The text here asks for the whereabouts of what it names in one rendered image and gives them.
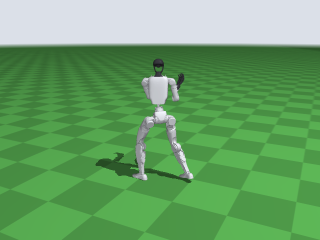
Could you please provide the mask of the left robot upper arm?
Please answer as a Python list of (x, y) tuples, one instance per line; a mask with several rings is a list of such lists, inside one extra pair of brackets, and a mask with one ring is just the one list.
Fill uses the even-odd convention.
[(150, 100), (149, 98), (149, 77), (145, 77), (142, 82), (141, 82), (141, 85), (143, 86), (143, 89), (144, 89), (144, 92), (146, 94), (146, 98)]

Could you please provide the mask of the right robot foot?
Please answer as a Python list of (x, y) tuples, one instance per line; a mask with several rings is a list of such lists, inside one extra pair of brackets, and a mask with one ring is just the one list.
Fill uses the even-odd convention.
[(179, 177), (181, 177), (181, 178), (187, 178), (187, 179), (193, 179), (193, 178), (194, 178), (194, 177), (193, 177), (193, 174), (192, 174), (192, 173), (189, 173), (189, 172), (188, 172), (188, 174), (185, 174), (185, 173), (180, 174)]

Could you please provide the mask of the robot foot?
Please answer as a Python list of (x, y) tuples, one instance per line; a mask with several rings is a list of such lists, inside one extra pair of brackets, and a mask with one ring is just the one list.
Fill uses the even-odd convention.
[(189, 172), (188, 172), (188, 174), (185, 174), (185, 173), (180, 174), (179, 177), (181, 177), (181, 178), (187, 178), (187, 179), (193, 179), (193, 178), (194, 178), (194, 177), (193, 177), (193, 174), (192, 174), (192, 173), (189, 173)]
[(144, 180), (144, 181), (146, 181), (148, 179), (147, 175), (144, 174), (144, 173), (142, 173), (142, 175), (140, 175), (140, 173), (134, 173), (134, 174), (132, 174), (132, 176), (134, 178), (141, 179), (141, 180)]

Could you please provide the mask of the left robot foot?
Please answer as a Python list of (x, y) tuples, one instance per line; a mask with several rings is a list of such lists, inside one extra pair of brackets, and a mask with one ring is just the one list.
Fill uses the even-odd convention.
[(142, 173), (142, 175), (140, 175), (140, 173), (134, 173), (134, 174), (132, 174), (132, 176), (134, 178), (141, 179), (141, 180), (144, 180), (144, 181), (146, 181), (148, 179), (147, 175), (144, 174), (144, 173)]

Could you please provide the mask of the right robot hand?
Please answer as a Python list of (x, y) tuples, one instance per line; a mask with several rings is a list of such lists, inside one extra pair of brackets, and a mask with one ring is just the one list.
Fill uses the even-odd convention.
[(177, 89), (179, 90), (179, 88), (181, 87), (180, 85), (183, 83), (185, 77), (184, 77), (184, 74), (181, 73), (181, 74), (178, 74), (178, 81), (177, 81)]

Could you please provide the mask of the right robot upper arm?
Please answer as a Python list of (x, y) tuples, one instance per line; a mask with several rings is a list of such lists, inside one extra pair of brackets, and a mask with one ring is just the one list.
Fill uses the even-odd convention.
[(178, 98), (178, 89), (177, 89), (177, 84), (174, 78), (167, 78), (168, 79), (168, 84), (171, 85), (171, 92), (172, 92), (172, 101), (177, 102), (179, 101)]

